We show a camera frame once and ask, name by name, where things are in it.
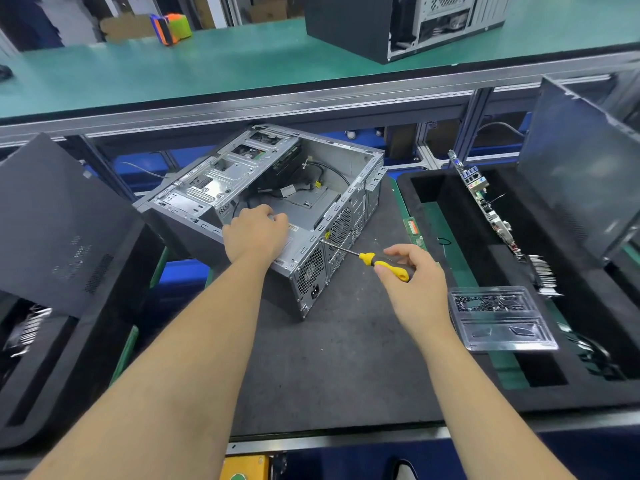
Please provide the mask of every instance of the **hand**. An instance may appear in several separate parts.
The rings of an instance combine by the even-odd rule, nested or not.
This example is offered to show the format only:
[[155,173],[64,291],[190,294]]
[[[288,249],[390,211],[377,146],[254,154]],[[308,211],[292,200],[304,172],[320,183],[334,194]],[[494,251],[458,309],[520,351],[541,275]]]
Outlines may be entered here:
[[276,259],[287,242],[289,219],[285,214],[269,218],[273,209],[262,204],[255,209],[242,209],[231,224],[222,227],[229,261],[249,255],[267,267]]
[[404,283],[386,267],[375,267],[398,320],[413,339],[423,345],[443,333],[454,332],[447,304],[447,282],[440,265],[415,244],[396,244],[385,249],[385,254],[401,256],[400,263],[416,268],[411,281]]

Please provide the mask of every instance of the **gray work surface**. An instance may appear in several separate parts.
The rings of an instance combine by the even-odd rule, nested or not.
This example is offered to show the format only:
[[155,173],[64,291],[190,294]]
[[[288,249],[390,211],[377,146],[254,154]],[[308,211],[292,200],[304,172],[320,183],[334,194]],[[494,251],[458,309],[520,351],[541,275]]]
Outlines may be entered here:
[[[381,185],[354,251],[409,242]],[[372,267],[347,256],[305,321],[262,300],[232,437],[438,420],[426,364]]]

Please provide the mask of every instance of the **plastic tray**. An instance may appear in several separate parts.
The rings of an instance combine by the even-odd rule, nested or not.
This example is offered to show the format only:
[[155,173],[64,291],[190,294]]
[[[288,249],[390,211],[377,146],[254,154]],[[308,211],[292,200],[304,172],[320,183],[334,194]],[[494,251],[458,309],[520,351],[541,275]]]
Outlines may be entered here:
[[451,319],[473,352],[557,350],[556,340],[522,286],[452,288]]

